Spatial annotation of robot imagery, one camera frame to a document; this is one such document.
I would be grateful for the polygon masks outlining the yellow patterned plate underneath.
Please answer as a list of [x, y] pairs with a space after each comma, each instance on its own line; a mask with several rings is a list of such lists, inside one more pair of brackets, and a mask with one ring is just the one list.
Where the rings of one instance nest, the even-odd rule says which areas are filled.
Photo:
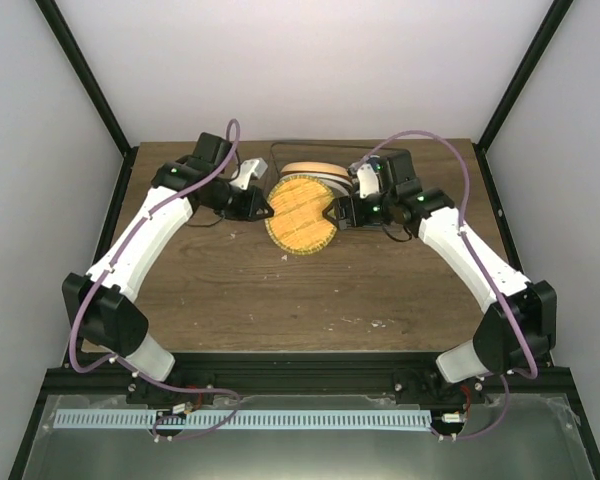
[[292, 255], [311, 255], [323, 250], [335, 237], [336, 227], [322, 213], [335, 199], [321, 180], [307, 175], [281, 179], [267, 201], [274, 216], [265, 220], [272, 241]]

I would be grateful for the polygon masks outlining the white blue striped plate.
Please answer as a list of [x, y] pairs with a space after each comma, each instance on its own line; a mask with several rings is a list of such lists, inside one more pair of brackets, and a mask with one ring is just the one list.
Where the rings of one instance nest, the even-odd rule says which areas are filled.
[[350, 190], [350, 193], [353, 188], [353, 184], [351, 183], [351, 181], [349, 179], [345, 179], [342, 176], [329, 174], [329, 173], [311, 172], [311, 171], [292, 171], [292, 172], [286, 172], [286, 173], [281, 174], [281, 178], [290, 178], [290, 177], [298, 177], [298, 176], [306, 176], [306, 177], [316, 178], [319, 181], [321, 181], [323, 184], [325, 184], [324, 180], [337, 181], [337, 182], [344, 184]]

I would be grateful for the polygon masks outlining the dark wire dish rack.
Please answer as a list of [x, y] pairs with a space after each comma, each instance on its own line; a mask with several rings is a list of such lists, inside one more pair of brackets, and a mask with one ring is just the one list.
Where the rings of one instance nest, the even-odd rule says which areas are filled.
[[[360, 160], [367, 153], [369, 148], [362, 144], [352, 144], [342, 141], [300, 141], [300, 140], [282, 140], [275, 141], [269, 149], [269, 160], [273, 164], [277, 178], [281, 178], [281, 169], [291, 162], [314, 161], [336, 164], [347, 169], [351, 164]], [[389, 212], [390, 202], [397, 198], [397, 188], [401, 184], [407, 184], [416, 179], [416, 173], [413, 166], [411, 152], [404, 148], [383, 147], [380, 151], [371, 155], [367, 161], [371, 164], [378, 175], [380, 181], [380, 193], [383, 206], [388, 213], [391, 223], [393, 220]], [[358, 181], [351, 177], [349, 180], [353, 184], [350, 196], [358, 196]], [[363, 227], [363, 228], [381, 228], [385, 230], [387, 226]]]

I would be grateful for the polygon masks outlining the orange plastic plate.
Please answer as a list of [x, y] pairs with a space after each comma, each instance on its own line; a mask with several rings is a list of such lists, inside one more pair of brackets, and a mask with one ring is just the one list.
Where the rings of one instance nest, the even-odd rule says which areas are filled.
[[318, 173], [349, 179], [349, 173], [346, 168], [326, 162], [291, 162], [285, 165], [280, 171], [281, 175], [287, 175], [292, 173]]

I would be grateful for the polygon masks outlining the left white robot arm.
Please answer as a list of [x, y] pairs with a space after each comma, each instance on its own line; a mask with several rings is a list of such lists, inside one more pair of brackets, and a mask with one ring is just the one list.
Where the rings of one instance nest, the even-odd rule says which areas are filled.
[[62, 294], [71, 324], [69, 358], [79, 373], [77, 341], [106, 350], [105, 361], [120, 362], [150, 378], [149, 391], [161, 403], [176, 402], [183, 377], [172, 371], [175, 358], [149, 332], [149, 321], [136, 305], [141, 286], [171, 238], [196, 211], [205, 207], [223, 220], [254, 222], [274, 211], [255, 186], [267, 170], [262, 158], [237, 162], [236, 140], [202, 133], [192, 153], [163, 164], [151, 181], [139, 211], [109, 251], [83, 274], [69, 274]]

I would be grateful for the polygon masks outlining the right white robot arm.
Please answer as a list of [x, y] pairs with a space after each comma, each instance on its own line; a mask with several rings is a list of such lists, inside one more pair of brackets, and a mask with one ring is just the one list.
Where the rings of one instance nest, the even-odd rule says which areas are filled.
[[519, 374], [535, 379], [538, 359], [556, 343], [557, 294], [503, 260], [466, 223], [439, 188], [424, 189], [409, 152], [370, 156], [348, 170], [353, 189], [325, 207], [336, 229], [400, 226], [438, 254], [473, 295], [483, 318], [473, 337], [436, 359], [424, 378], [427, 396], [452, 399], [471, 377]]

